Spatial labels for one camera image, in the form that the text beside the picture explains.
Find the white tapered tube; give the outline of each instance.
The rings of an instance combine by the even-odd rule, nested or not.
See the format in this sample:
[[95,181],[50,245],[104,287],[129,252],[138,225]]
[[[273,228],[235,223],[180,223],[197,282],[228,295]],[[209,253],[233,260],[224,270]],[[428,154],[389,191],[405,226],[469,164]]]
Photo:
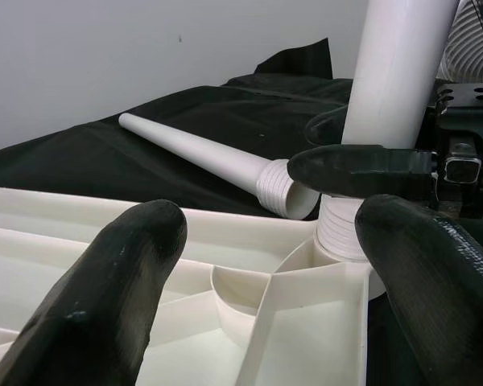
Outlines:
[[369,0],[342,143],[415,145],[459,0]]
[[258,197],[266,209],[301,220],[315,207],[319,194],[294,182],[287,160],[271,161],[221,143],[124,113],[120,125]]

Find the black rubber finger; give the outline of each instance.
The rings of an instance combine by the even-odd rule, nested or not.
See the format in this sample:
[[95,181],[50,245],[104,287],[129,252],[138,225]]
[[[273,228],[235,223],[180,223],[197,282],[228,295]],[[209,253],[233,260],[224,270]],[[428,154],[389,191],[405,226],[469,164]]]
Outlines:
[[388,193],[414,201],[430,198],[431,169],[431,152],[374,145],[321,146],[288,162],[292,179],[327,195]]
[[183,212],[166,200],[107,225],[0,362],[0,386],[134,385],[186,235]]
[[376,195],[357,237],[433,385],[483,385],[483,248],[457,223],[399,197]]

